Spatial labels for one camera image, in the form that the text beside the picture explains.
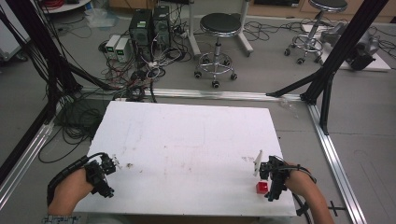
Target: caster wheel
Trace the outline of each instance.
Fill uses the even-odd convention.
[[[305,62],[304,58],[297,59],[297,64],[303,64]]]
[[[314,60],[314,62],[315,62],[315,63],[319,63],[320,60],[321,60],[321,58],[320,58],[320,57],[317,57],[317,58]]]
[[[195,78],[201,78],[202,73],[201,72],[194,72]]]
[[[218,81],[212,81],[212,87],[217,89],[220,86],[220,83]]]
[[[231,61],[230,60],[224,60],[223,64],[226,65],[226,66],[230,66],[231,65]]]
[[[290,55],[290,49],[285,49],[284,54],[285,54],[285,56],[289,56]]]
[[[202,63],[210,63],[210,60],[208,58],[203,58]]]
[[[231,80],[236,80],[238,78],[238,75],[237,74],[232,74],[231,75]]]

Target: stool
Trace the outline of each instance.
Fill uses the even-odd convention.
[[[285,50],[285,55],[290,55],[290,48],[299,48],[304,51],[304,57],[297,60],[297,64],[305,62],[305,57],[308,53],[317,53],[318,57],[315,59],[315,63],[320,62],[321,55],[323,53],[322,43],[315,38],[315,33],[319,27],[320,21],[325,11],[329,12],[342,12],[347,8],[347,2],[345,0],[309,0],[309,4],[312,7],[320,9],[319,14],[315,17],[316,22],[313,25],[308,35],[297,35],[293,38],[289,47]]]
[[[220,52],[220,37],[235,36],[241,31],[241,22],[233,15],[225,13],[212,13],[201,18],[201,29],[207,35],[217,36],[217,42],[214,52],[203,54],[195,68],[194,76],[200,78],[202,73],[200,70],[212,74],[212,87],[218,88],[219,82],[216,80],[217,75],[231,72],[231,80],[238,78],[233,70],[233,61],[231,58]]]

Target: aluminum frame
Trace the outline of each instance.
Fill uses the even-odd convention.
[[[300,95],[296,94],[285,94],[282,97],[275,98],[267,96],[265,93],[259,92],[237,92],[237,91],[187,91],[187,90],[168,90],[168,89],[156,89],[155,94],[158,97],[167,98],[193,98],[193,99],[208,99],[208,100],[237,100],[237,101],[253,101],[253,102],[281,102],[286,99],[293,102],[301,102]],[[326,159],[332,169],[333,176],[337,182],[338,188],[341,191],[342,197],[346,203],[346,208],[349,213],[349,217],[355,224],[367,223],[364,217],[358,200],[353,192],[352,187],[347,179],[347,174],[339,160],[338,154],[332,143],[332,139],[329,135],[326,135],[319,126],[320,113],[315,105],[308,105],[311,118],[316,127],[318,138],[322,144],[322,149],[326,155]],[[0,188],[0,210],[4,207],[9,196],[12,194],[14,189],[18,186],[27,172],[29,166],[35,159],[39,149],[45,144],[50,133],[53,130],[53,121],[49,125],[43,125],[35,139],[32,141],[30,146],[26,149],[18,163],[12,169],[4,184]]]

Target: round stool seat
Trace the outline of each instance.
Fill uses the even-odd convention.
[[[347,8],[345,0],[309,0],[312,7],[322,11],[341,12]]]
[[[210,35],[234,36],[241,27],[236,17],[225,13],[212,13],[201,18],[201,29]]]

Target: small red block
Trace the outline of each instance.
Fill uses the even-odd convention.
[[[258,194],[266,194],[268,192],[267,182],[259,182],[256,185],[256,191]]]

